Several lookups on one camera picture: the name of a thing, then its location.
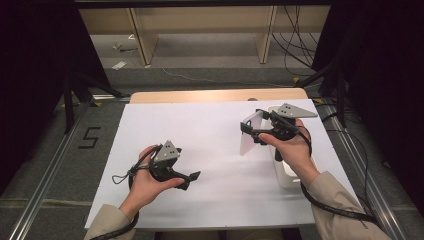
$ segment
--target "wrist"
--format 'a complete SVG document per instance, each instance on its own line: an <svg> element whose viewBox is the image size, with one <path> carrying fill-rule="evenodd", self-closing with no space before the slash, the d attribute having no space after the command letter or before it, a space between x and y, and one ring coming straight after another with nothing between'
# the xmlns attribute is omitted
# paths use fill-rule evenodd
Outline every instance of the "wrist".
<svg viewBox="0 0 424 240"><path fill-rule="evenodd" d="M320 174L312 162L290 167L306 188L309 188L309 185L312 183L312 181Z"/></svg>
<svg viewBox="0 0 424 240"><path fill-rule="evenodd" d="M129 197L127 197L119 207L119 209L128 217L128 219L131 221L134 216L137 214L138 211L143 207L144 205L137 204L136 202L132 201Z"/></svg>

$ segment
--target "printed number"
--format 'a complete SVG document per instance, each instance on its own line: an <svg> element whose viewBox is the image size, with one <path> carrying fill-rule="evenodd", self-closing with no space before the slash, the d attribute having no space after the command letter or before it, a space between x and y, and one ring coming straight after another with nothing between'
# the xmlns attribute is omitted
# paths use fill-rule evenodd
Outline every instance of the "printed number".
<svg viewBox="0 0 424 240"><path fill-rule="evenodd" d="M91 146L79 146L79 149L89 149L89 148L94 148L96 146L97 140L99 140L98 137L88 137L88 133L90 132L90 130L100 130L100 127L89 127L87 128L87 131L85 131L85 135L84 138L82 140L93 140L93 143L91 144Z"/></svg>

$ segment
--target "gray carpet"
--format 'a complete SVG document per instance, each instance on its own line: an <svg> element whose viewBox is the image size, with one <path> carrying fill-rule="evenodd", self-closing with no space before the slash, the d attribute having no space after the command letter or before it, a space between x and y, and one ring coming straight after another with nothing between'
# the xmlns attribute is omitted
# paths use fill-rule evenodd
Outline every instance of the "gray carpet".
<svg viewBox="0 0 424 240"><path fill-rule="evenodd" d="M309 74L305 69L292 69L302 74ZM166 91L166 90L195 90L195 89L231 89L231 88L270 88L273 85L292 86L292 74L284 69L172 69L170 76L162 69L121 69L119 71L107 69L106 73L111 85L124 93L137 91ZM205 80L219 81L212 83ZM308 87L309 96L317 96L317 87ZM95 94L104 94L98 89L92 89ZM75 137L71 141L69 151L64 159L53 184L35 218L27 239L82 239L85 234L84 224L88 216L91 202L97 190L103 173L110 148L124 109L125 102L103 102L100 106L90 107L83 116L76 129ZM325 108L317 107L320 117L327 116ZM349 132L354 135L358 149L362 156L369 160L370 174L376 179L380 190L395 212L400 225L407 234L407 239L424 239L423 217L413 206L411 200L403 191L396 177L381 165L381 153L375 147L367 129L360 123L354 112L354 106L346 106L346 118ZM324 122L327 129L333 126L329 119ZM44 170L52 159L65 129L64 110L59 106L52 117L45 134L40 138L34 149L33 158L26 162L16 174L9 188L1 197L0 239L9 236L13 225L22 213L27 200L32 196ZM90 127L89 136L97 137L94 148L89 146L92 141L83 140ZM341 144L336 132L329 132L330 139L342 162L343 167L355 191L363 194L363 184L359 180L355 168ZM300 227L302 239L320 239L315 226ZM135 239L151 240L153 233L138 231Z"/></svg>

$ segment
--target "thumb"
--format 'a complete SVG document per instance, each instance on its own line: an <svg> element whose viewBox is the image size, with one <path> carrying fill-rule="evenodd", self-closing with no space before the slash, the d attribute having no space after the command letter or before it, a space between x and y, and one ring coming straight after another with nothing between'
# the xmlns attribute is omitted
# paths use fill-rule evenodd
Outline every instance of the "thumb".
<svg viewBox="0 0 424 240"><path fill-rule="evenodd" d="M165 182L161 182L161 187L163 190L174 188L180 184L183 184L184 181L185 180L183 178L171 178Z"/></svg>

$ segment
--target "person's left hand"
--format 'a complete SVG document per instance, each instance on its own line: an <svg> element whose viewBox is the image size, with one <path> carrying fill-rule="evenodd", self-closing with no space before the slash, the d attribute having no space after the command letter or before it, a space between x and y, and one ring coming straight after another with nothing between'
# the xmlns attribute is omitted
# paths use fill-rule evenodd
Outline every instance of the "person's left hand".
<svg viewBox="0 0 424 240"><path fill-rule="evenodd" d="M144 149L139 154L139 159L156 146L157 145L152 145ZM149 154L143 160L143 163L149 163L151 161L152 154L153 153ZM161 192L174 188L182 183L184 183L184 179L182 178L172 178L165 182L158 182L152 177L149 169L138 170L134 177L130 193L119 209L121 209L121 211L131 220L140 208L153 202L153 200L155 200Z"/></svg>

